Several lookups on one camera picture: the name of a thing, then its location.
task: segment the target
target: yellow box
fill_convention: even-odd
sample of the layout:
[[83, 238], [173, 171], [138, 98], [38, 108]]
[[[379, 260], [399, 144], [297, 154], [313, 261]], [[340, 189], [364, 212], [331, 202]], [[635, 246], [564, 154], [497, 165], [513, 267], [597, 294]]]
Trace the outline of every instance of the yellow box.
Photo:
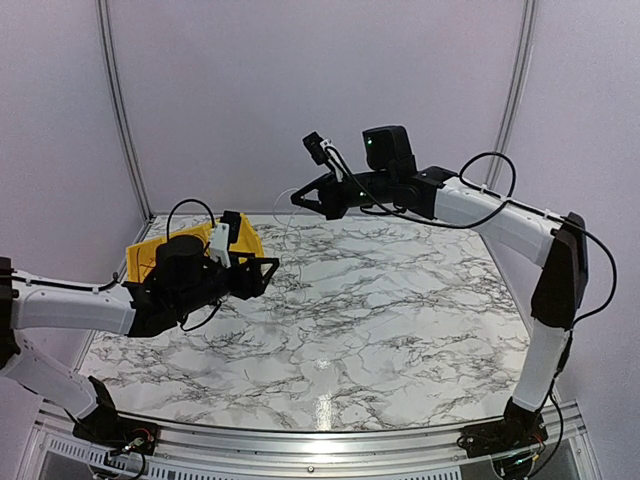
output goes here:
[[[232, 244], [229, 250], [231, 252], [254, 253], [256, 257], [264, 257], [260, 236], [253, 229], [244, 213], [241, 213], [240, 217], [242, 218], [242, 223], [240, 224], [238, 241]], [[206, 244], [209, 242], [211, 235], [211, 222], [171, 233], [172, 237], [176, 235], [194, 235]], [[166, 241], [167, 239], [163, 235], [127, 247], [127, 274], [130, 282], [142, 283], [156, 264], [156, 248], [158, 248], [158, 245], [166, 243]]]

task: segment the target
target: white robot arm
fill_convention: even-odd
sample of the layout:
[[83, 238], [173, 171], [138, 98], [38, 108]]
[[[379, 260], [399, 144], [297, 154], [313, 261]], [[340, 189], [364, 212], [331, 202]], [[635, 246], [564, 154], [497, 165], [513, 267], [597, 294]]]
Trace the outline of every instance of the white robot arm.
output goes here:
[[[537, 442], [536, 437], [546, 439], [540, 411], [566, 363], [570, 332], [587, 284], [584, 221], [573, 213], [563, 218], [502, 198], [443, 168], [418, 171], [404, 127], [380, 127], [363, 136], [372, 171], [357, 174], [330, 140], [315, 132], [305, 137], [312, 159], [331, 172], [295, 192], [292, 203], [327, 220], [341, 218], [352, 207], [367, 212], [377, 205], [383, 214], [426, 225], [472, 228], [541, 267], [531, 299], [531, 343], [504, 419], [466, 428], [461, 439], [475, 441], [459, 445], [475, 457], [525, 447]], [[317, 200], [310, 198], [312, 193]], [[407, 210], [422, 218], [407, 217]]]
[[[227, 294], [245, 300], [260, 296], [279, 261], [230, 252], [240, 222], [239, 214], [225, 212], [212, 236], [211, 256], [197, 237], [172, 237], [156, 250], [157, 264], [143, 283], [60, 282], [15, 271], [10, 259], [0, 258], [0, 376], [63, 407], [80, 438], [121, 447], [141, 427], [155, 431], [149, 422], [120, 417], [99, 380], [44, 354], [22, 331], [53, 327], [153, 337], [184, 324], [207, 304], [218, 305]], [[152, 453], [153, 442], [145, 448], [143, 453]]]

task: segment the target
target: wire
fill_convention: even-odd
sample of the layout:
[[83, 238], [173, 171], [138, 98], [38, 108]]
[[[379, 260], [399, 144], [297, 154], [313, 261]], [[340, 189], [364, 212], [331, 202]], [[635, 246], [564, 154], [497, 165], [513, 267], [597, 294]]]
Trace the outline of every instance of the wire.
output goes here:
[[[372, 217], [388, 217], [389, 215], [393, 215], [392, 213], [389, 212], [376, 212], [371, 210], [371, 208], [367, 208], [367, 207], [360, 207], [360, 211], [362, 213], [364, 213], [365, 215], [371, 215]], [[395, 213], [405, 213], [407, 211], [406, 208], [396, 208], [394, 210]]]
[[211, 208], [209, 208], [209, 205], [204, 203], [202, 200], [198, 200], [197, 198], [185, 198], [184, 200], [181, 200], [178, 203], [176, 203], [176, 205], [171, 209], [171, 212], [169, 213], [169, 217], [167, 218], [167, 242], [169, 241], [171, 219], [173, 218], [173, 214], [176, 213], [176, 210], [180, 208], [182, 205], [184, 205], [185, 203], [197, 203], [198, 205], [201, 205], [202, 207], [204, 207], [204, 209], [209, 214], [209, 218], [211, 219], [211, 228], [215, 228], [216, 226], [216, 219], [213, 216], [213, 212], [211, 211]]
[[[325, 153], [327, 151], [333, 152], [338, 157], [338, 159], [340, 160], [340, 163], [341, 163], [341, 165], [339, 165], [339, 167], [343, 171], [343, 173], [347, 177], [349, 177], [360, 188], [360, 190], [362, 190], [362, 192], [364, 192], [371, 199], [371, 201], [378, 206], [378, 208], [380, 208], [381, 210], [383, 210], [384, 212], [386, 212], [389, 215], [393, 215], [394, 217], [402, 218], [404, 220], [409, 220], [410, 222], [419, 223], [421, 225], [427, 225], [429, 227], [451, 228], [451, 229], [454, 229], [454, 230], [467, 230], [467, 229], [470, 229], [470, 228], [479, 227], [483, 223], [488, 222], [493, 217], [498, 215], [502, 210], [504, 210], [505, 207], [509, 204], [509, 201], [507, 199], [504, 202], [502, 202], [500, 204], [500, 206], [498, 206], [493, 212], [488, 214], [486, 217], [483, 217], [480, 220], [477, 220], [477, 221], [475, 221], [473, 223], [469, 223], [467, 225], [454, 225], [454, 224], [449, 224], [449, 223], [431, 222], [429, 220], [423, 220], [421, 218], [415, 218], [415, 217], [411, 217], [411, 216], [408, 216], [408, 215], [403, 215], [401, 213], [397, 213], [397, 212], [391, 210], [390, 208], [387, 208], [385, 205], [380, 203], [371, 194], [371, 192], [369, 192], [369, 190], [367, 190], [362, 185], [362, 183], [360, 183], [360, 181], [356, 178], [356, 176], [353, 174], [351, 169], [348, 167], [348, 165], [344, 161], [344, 158], [342, 158], [342, 155], [340, 154], [340, 152], [335, 147], [332, 147], [331, 145], [329, 145], [328, 147], [325, 147]], [[511, 195], [513, 194], [513, 191], [516, 188], [516, 178], [517, 178], [516, 177], [516, 169], [515, 169], [515, 166], [514, 166], [513, 162], [511, 161], [511, 159], [509, 159], [506, 155], [503, 155], [502, 153], [499, 153], [499, 152], [484, 152], [484, 153], [481, 153], [479, 155], [476, 155], [475, 157], [473, 157], [471, 160], [469, 160], [462, 167], [462, 169], [460, 170], [460, 173], [463, 173], [467, 168], [469, 168], [471, 165], [473, 165], [475, 162], [477, 162], [481, 158], [488, 157], [488, 156], [498, 156], [500, 158], [508, 160], [507, 163], [511, 167], [512, 177], [511, 177], [511, 186], [509, 187], [509, 192], [507, 193], [507, 197], [511, 197]]]
[[146, 428], [142, 428], [142, 427], [136, 428], [131, 433], [135, 433], [135, 432], [144, 432], [147, 434], [147, 442], [151, 443], [153, 441], [153, 435], [151, 435], [151, 432]]
[[[302, 286], [302, 274], [303, 274], [303, 270], [302, 270], [302, 265], [300, 262], [296, 262], [296, 260], [298, 259], [298, 253], [300, 252], [300, 250], [302, 249], [302, 233], [300, 231], [300, 228], [293, 226], [293, 229], [295, 230], [297, 236], [298, 236], [298, 244], [297, 245], [293, 245], [293, 246], [288, 246], [287, 245], [287, 236], [289, 234], [289, 229], [292, 228], [292, 223], [293, 223], [293, 219], [294, 217], [298, 214], [298, 212], [302, 209], [302, 207], [298, 207], [296, 208], [291, 215], [289, 215], [289, 219], [284, 222], [282, 220], [280, 220], [276, 214], [276, 207], [278, 205], [278, 202], [280, 201], [280, 199], [285, 196], [287, 193], [291, 193], [291, 192], [296, 192], [298, 191], [297, 188], [289, 188], [285, 191], [283, 191], [280, 195], [278, 195], [278, 198], [276, 199], [276, 201], [273, 204], [273, 207], [271, 208], [271, 215], [273, 216], [273, 219], [279, 223], [280, 225], [282, 225], [284, 227], [284, 232], [282, 234], [282, 248], [284, 250], [286, 250], [288, 252], [288, 254], [290, 255], [291, 258], [289, 258], [288, 260], [285, 260], [285, 255], [280, 255], [280, 259], [281, 259], [281, 271], [283, 273], [286, 273], [288, 275], [292, 275], [294, 276], [295, 273], [293, 271], [294, 268], [297, 268], [298, 270], [298, 288], [296, 290], [300, 290], [304, 296], [304, 300], [302, 300], [303, 302], [307, 299], [307, 293], [305, 291], [305, 289]], [[289, 285], [289, 287], [287, 287], [286, 285], [282, 285], [282, 286], [278, 286], [276, 287], [278, 289], [278, 293], [280, 294], [280, 296], [282, 297], [283, 302], [286, 302], [286, 292], [291, 290], [291, 286]]]
[[211, 319], [214, 317], [214, 315], [216, 313], [218, 313], [218, 310], [220, 310], [221, 306], [222, 306], [222, 303], [218, 302], [216, 304], [216, 307], [209, 314], [209, 316], [207, 318], [205, 318], [202, 322], [200, 322], [198, 325], [196, 325], [195, 327], [184, 328], [184, 324], [181, 324], [180, 325], [180, 330], [182, 330], [183, 332], [193, 332], [194, 330], [197, 330], [198, 328], [205, 326], [207, 323], [209, 323], [211, 321]]
[[564, 435], [564, 417], [562, 416], [562, 410], [560, 409], [560, 405], [558, 405], [558, 401], [556, 400], [555, 395], [551, 394], [550, 397], [551, 397], [551, 403], [553, 403], [553, 406], [556, 407], [556, 411], [558, 412], [558, 417], [560, 418], [560, 434], [558, 435], [558, 441], [556, 442], [556, 445], [555, 447], [553, 447], [553, 450], [551, 451], [549, 456], [545, 459], [544, 462], [542, 462], [542, 465], [540, 465], [540, 467], [535, 472], [529, 475], [529, 478], [533, 478], [536, 475], [538, 475], [542, 471], [542, 469], [549, 464], [553, 456], [558, 452], [558, 449], [560, 448], [560, 443], [562, 443], [562, 437]]
[[142, 466], [140, 467], [140, 470], [138, 471], [136, 476], [131, 477], [130, 480], [139, 480], [140, 478], [142, 478], [142, 475], [144, 475], [144, 471], [147, 468], [147, 457], [145, 457], [144, 453], [142, 452], [136, 451], [136, 453], [142, 457]]
[[11, 280], [21, 283], [30, 283], [31, 285], [40, 285], [42, 287], [54, 287], [54, 288], [64, 288], [65, 290], [75, 290], [77, 292], [93, 292], [94, 289], [98, 289], [99, 292], [105, 292], [107, 290], [111, 290], [118, 284], [118, 273], [113, 272], [113, 280], [109, 283], [100, 285], [99, 287], [89, 287], [87, 285], [73, 285], [71, 283], [60, 283], [60, 282], [52, 282], [49, 280], [38, 280], [37, 278], [31, 279], [27, 282], [27, 279], [24, 277], [15, 277], [11, 276]]
[[547, 449], [547, 444], [544, 443], [544, 440], [542, 440], [542, 438], [540, 437], [540, 435], [538, 435], [537, 433], [533, 436], [533, 438], [535, 438], [536, 440], [538, 440], [538, 443], [540, 444], [540, 450], [538, 450], [538, 456], [542, 455], [545, 450]]

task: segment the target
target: white wall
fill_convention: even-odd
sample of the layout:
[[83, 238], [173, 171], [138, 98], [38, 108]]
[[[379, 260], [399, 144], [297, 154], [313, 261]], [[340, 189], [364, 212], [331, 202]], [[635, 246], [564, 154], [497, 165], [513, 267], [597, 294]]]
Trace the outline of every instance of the white wall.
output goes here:
[[[516, 197], [582, 214], [618, 260], [614, 304], [576, 328], [560, 381], [577, 398], [605, 480], [638, 478], [640, 428], [640, 14], [631, 0], [541, 2], [531, 70], [509, 154]], [[610, 274], [590, 244], [585, 309], [606, 297]], [[539, 271], [497, 248], [529, 310]]]
[[401, 123], [419, 165], [458, 169], [495, 141], [522, 5], [112, 2], [151, 205], [196, 196], [270, 211], [282, 190], [324, 173], [302, 146], [313, 130], [358, 171], [360, 132]]
[[[0, 15], [0, 255], [104, 282], [142, 224], [108, 97], [93, 2], [5, 0]], [[83, 332], [30, 332], [69, 364]], [[0, 379], [0, 477], [14, 478], [39, 402]]]

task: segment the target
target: marble surface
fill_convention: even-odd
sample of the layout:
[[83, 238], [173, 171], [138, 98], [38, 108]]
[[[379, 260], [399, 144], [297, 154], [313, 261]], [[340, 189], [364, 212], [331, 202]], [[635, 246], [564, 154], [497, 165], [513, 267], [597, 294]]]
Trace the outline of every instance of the marble surface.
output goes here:
[[[176, 217], [173, 227], [203, 220]], [[368, 217], [250, 220], [282, 260], [265, 295], [229, 298], [192, 333], [96, 335], [81, 372], [103, 379], [119, 408], [349, 431], [502, 413], [528, 335], [478, 235]], [[160, 218], [148, 237], [163, 231]]]

